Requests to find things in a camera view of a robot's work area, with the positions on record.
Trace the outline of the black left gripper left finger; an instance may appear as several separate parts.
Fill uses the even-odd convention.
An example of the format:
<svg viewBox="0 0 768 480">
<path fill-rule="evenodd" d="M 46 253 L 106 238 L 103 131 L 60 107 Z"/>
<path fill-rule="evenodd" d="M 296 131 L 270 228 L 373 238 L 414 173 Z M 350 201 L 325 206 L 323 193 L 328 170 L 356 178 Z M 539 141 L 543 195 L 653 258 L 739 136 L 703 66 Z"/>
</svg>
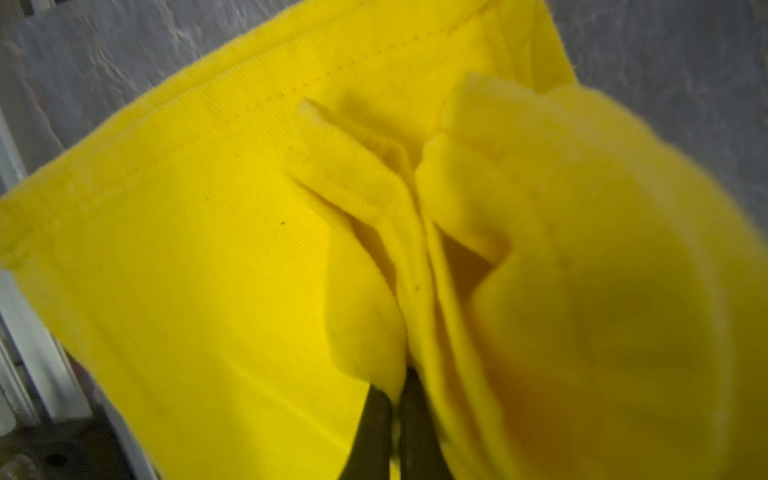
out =
<svg viewBox="0 0 768 480">
<path fill-rule="evenodd" d="M 393 407 L 388 396 L 371 386 L 352 447 L 339 480 L 389 480 Z"/>
</svg>

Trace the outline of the yellow trousers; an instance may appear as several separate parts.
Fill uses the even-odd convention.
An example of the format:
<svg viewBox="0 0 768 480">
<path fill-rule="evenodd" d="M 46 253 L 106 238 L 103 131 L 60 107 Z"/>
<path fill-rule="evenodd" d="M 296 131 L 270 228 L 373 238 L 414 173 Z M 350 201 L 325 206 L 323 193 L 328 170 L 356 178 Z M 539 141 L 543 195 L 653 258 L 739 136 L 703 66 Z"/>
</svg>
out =
<svg viewBox="0 0 768 480">
<path fill-rule="evenodd" d="M 456 479 L 763 479 L 767 243 L 541 1 L 305 1 L 1 199 L 165 479 L 335 479 L 420 378 Z"/>
</svg>

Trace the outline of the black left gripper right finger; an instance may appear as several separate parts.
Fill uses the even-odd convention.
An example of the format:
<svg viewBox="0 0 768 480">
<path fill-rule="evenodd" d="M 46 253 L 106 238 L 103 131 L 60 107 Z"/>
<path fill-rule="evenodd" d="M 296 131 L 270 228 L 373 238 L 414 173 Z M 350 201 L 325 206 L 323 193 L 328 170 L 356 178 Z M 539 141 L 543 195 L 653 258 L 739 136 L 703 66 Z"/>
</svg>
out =
<svg viewBox="0 0 768 480">
<path fill-rule="evenodd" d="M 414 369 L 409 369 L 398 417 L 398 455 L 403 480 L 453 480 L 443 457 L 430 414 L 426 392 Z"/>
</svg>

